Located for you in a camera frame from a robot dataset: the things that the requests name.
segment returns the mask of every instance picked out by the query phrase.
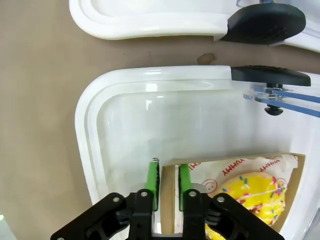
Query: metal bolt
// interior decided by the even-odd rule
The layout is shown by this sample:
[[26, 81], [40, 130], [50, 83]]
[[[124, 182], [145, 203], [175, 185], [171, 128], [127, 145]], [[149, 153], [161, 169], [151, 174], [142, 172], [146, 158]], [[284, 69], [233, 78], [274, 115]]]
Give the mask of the metal bolt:
[[197, 193], [195, 191], [191, 191], [191, 192], [189, 192], [189, 196], [195, 197], [195, 196], [197, 196]]
[[223, 203], [225, 201], [225, 198], [223, 196], [220, 196], [216, 199], [219, 203]]

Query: cardboard box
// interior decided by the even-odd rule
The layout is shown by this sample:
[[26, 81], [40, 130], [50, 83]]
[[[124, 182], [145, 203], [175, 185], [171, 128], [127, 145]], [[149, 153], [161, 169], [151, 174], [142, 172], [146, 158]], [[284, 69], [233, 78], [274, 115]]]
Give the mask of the cardboard box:
[[297, 153], [273, 153], [264, 155], [250, 155], [250, 156], [237, 156], [223, 159], [212, 158], [192, 158], [192, 159], [174, 159], [171, 161], [171, 165], [164, 166], [162, 168], [161, 176], [161, 192], [160, 192], [160, 209], [161, 209], [161, 231], [163, 234], [173, 234], [175, 231], [175, 165], [180, 164], [193, 164], [204, 163], [211, 161], [225, 161], [233, 159], [255, 159], [257, 157], [270, 158], [281, 154], [292, 154], [297, 156], [298, 167], [294, 168], [291, 174], [290, 182], [288, 183], [287, 190], [285, 192], [285, 208], [282, 214], [279, 216], [272, 228], [280, 232], [291, 206], [294, 202], [296, 192], [300, 183], [302, 171], [305, 164], [305, 155]]

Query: white plastic bin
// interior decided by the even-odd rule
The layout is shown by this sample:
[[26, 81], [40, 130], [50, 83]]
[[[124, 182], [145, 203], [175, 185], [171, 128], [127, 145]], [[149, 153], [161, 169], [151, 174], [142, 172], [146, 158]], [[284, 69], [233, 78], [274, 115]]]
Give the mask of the white plastic bin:
[[[320, 76], [311, 77], [318, 88]], [[95, 79], [75, 112], [75, 130], [93, 204], [128, 195], [147, 179], [150, 159], [220, 158], [262, 153], [306, 155], [286, 240], [301, 240], [320, 197], [320, 119], [244, 99], [251, 82], [231, 80], [229, 66], [124, 69]]]
[[[305, 30], [284, 44], [320, 52], [320, 1], [278, 2], [290, 2], [306, 16]], [[240, 9], [236, 3], [237, 0], [69, 0], [69, 8], [82, 30], [101, 39], [204, 35], [218, 41], [228, 31], [228, 18]]]

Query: brown floor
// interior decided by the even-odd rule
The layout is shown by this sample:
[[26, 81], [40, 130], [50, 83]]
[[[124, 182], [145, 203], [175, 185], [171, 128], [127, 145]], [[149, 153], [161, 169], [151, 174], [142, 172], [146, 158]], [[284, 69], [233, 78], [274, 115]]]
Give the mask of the brown floor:
[[77, 101], [116, 69], [270, 65], [320, 74], [320, 54], [177, 36], [107, 41], [73, 22], [67, 0], [0, 1], [0, 211], [18, 240], [45, 240], [91, 204], [74, 129]]

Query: donut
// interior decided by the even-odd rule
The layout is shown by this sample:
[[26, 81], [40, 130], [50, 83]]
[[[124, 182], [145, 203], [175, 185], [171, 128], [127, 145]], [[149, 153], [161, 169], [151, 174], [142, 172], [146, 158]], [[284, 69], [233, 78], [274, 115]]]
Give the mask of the donut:
[[[274, 176], [264, 172], [252, 172], [236, 176], [218, 188], [214, 195], [227, 193], [251, 213], [272, 226], [285, 209], [286, 186]], [[205, 226], [211, 240], [224, 238]]]

